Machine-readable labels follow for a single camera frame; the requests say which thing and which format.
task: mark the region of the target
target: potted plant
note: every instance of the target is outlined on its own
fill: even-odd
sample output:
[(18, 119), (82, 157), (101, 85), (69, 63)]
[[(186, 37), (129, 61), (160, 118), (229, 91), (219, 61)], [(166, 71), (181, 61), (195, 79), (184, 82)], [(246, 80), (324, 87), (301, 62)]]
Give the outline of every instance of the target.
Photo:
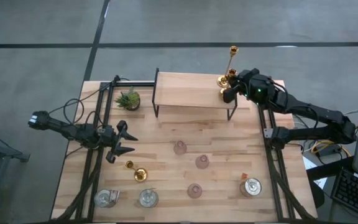
[(121, 96), (115, 100), (118, 103), (118, 107), (125, 108), (129, 111), (135, 111), (140, 106), (140, 96), (138, 92), (134, 91), (134, 87), (131, 86), (127, 93), (121, 92)]

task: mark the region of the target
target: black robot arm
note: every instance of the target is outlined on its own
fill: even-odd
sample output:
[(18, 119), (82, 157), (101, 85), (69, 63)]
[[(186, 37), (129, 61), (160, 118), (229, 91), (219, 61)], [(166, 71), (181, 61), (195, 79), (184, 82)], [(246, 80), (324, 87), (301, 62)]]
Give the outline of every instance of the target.
[(264, 109), (276, 113), (292, 113), (327, 124), (322, 128), (287, 129), (277, 127), (265, 129), (264, 135), (272, 147), (283, 149), (292, 140), (328, 139), (338, 144), (350, 144), (356, 140), (356, 126), (340, 111), (328, 110), (297, 100), (271, 77), (261, 75), (259, 70), (243, 70), (228, 80), (230, 88), (223, 93), (223, 100), (231, 102), (238, 93), (244, 95)]
[(137, 138), (127, 133), (128, 125), (123, 120), (117, 124), (118, 133), (114, 132), (111, 125), (103, 125), (98, 129), (92, 124), (68, 124), (50, 117), (46, 111), (34, 112), (28, 124), (31, 128), (37, 130), (50, 129), (56, 131), (68, 140), (78, 141), (81, 146), (88, 149), (111, 147), (106, 156), (110, 163), (114, 163), (115, 156), (135, 150), (130, 147), (122, 147), (121, 138), (137, 141)]

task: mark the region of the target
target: gold candlestick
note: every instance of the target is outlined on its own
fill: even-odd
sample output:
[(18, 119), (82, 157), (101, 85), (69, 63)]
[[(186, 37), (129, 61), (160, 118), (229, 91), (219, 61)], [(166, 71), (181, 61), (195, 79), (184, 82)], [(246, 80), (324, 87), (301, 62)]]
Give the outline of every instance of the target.
[(216, 80), (216, 83), (220, 86), (220, 87), (228, 87), (229, 83), (227, 82), (227, 78), (228, 78), (228, 72), (229, 72), (229, 68), (230, 68), (230, 64), (231, 64), (231, 60), (233, 59), (233, 57), (236, 55), (236, 53), (239, 51), (239, 48), (236, 46), (231, 46), (230, 47), (230, 59), (229, 59), (229, 64), (227, 65), (227, 69), (224, 72), (224, 75), (220, 76), (218, 78), (218, 80)]
[(135, 171), (134, 178), (138, 182), (143, 182), (147, 179), (147, 170), (144, 168), (134, 168), (134, 163), (132, 161), (128, 161), (125, 163), (125, 167), (127, 169), (133, 169)]
[(227, 73), (227, 77), (229, 78), (233, 78), (237, 75), (237, 70), (236, 69), (233, 69), (233, 68), (230, 68), (229, 69), (229, 72)]
[(222, 100), (223, 100), (223, 93), (224, 93), (225, 90), (227, 90), (227, 88), (221, 88), (221, 91), (219, 91), (219, 97)]

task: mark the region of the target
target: plant pot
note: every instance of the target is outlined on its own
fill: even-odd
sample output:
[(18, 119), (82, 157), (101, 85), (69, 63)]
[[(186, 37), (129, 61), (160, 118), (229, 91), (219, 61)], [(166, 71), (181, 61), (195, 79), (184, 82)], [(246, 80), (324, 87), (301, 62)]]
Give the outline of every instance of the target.
[(128, 107), (128, 108), (125, 108), (125, 109), (127, 109), (129, 111), (135, 111), (135, 110), (139, 109), (139, 107), (140, 107), (140, 98), (139, 98), (139, 103), (136, 106)]

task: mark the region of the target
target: gray floor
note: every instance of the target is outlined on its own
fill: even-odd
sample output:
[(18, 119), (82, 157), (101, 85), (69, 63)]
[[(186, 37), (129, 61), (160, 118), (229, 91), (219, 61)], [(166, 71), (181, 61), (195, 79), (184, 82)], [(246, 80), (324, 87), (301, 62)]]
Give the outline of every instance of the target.
[[(92, 43), (102, 5), (103, 0), (0, 0), (0, 44)], [(105, 43), (230, 41), (358, 41), (358, 0), (112, 0), (101, 38)], [(0, 192), (0, 223), (48, 220), (67, 141), (31, 130), (27, 121), (33, 111), (78, 97), (89, 54), (90, 49), (0, 49), (0, 137), (31, 153), (29, 163), (10, 164)], [(152, 80), (156, 67), (222, 73), (227, 60), (227, 48), (99, 49), (91, 80), (115, 75)], [(284, 79), (299, 100), (343, 112), (358, 109), (358, 47), (241, 48), (232, 67), (256, 67)], [(358, 123), (358, 114), (350, 118)], [(346, 147), (354, 152), (354, 144)], [(323, 220), (330, 204), (318, 210)], [(344, 220), (341, 209), (332, 218), (358, 222)]]

